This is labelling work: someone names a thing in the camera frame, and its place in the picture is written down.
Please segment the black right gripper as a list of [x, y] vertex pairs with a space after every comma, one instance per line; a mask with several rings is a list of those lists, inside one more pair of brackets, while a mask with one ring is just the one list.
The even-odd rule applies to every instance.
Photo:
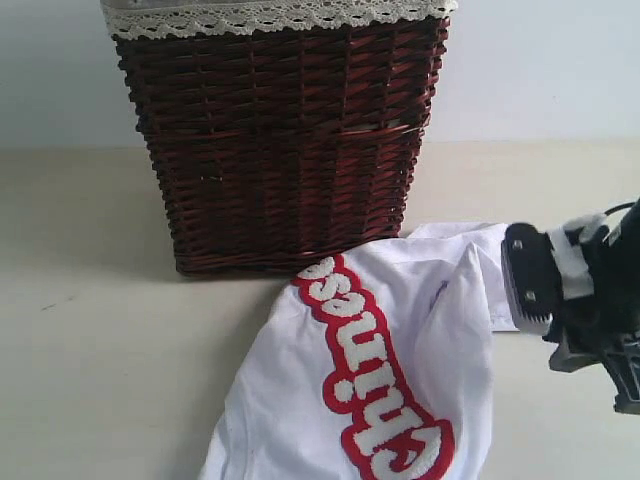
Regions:
[[516, 328], [558, 347], [549, 368], [601, 365], [616, 413], [639, 412], [639, 202], [539, 232], [514, 223], [501, 242], [506, 297]]

